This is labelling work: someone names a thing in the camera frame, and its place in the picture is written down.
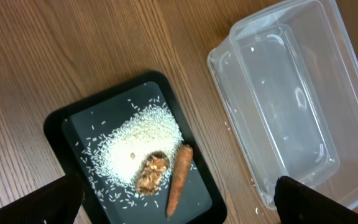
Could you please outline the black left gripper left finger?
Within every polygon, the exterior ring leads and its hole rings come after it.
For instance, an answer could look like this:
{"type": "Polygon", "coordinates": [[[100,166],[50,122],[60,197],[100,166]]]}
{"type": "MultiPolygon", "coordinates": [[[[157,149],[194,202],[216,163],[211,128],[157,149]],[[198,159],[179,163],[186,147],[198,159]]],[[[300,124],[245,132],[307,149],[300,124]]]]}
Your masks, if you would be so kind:
{"type": "Polygon", "coordinates": [[[65,175],[0,208],[0,223],[73,223],[84,194],[81,179],[65,175]]]}

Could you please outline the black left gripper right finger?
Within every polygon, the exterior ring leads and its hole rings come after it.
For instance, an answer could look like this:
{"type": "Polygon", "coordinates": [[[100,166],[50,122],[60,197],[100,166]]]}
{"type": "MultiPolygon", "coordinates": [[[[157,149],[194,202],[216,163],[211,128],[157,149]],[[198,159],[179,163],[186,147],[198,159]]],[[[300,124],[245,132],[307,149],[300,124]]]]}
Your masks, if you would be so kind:
{"type": "Polygon", "coordinates": [[[274,204],[282,224],[358,224],[358,213],[288,176],[278,178],[274,204]]]}

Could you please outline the brown walnut food scrap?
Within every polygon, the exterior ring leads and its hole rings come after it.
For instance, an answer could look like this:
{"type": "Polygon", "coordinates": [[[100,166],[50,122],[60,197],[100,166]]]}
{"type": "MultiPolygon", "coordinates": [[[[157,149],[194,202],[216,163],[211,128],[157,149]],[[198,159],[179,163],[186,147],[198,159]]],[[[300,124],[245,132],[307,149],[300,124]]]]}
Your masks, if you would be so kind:
{"type": "Polygon", "coordinates": [[[162,151],[151,153],[144,161],[144,166],[136,179],[136,191],[141,195],[155,195],[169,167],[170,160],[162,151]]]}

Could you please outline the orange carrot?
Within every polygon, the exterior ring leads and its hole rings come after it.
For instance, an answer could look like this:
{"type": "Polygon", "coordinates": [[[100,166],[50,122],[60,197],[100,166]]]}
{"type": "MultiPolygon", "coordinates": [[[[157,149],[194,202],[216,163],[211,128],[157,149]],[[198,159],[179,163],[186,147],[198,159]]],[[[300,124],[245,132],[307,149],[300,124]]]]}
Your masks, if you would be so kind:
{"type": "Polygon", "coordinates": [[[177,152],[175,164],[172,173],[170,193],[168,197],[166,216],[170,219],[177,209],[180,201],[186,178],[191,167],[193,159],[193,149],[189,145],[182,145],[177,152]]]}

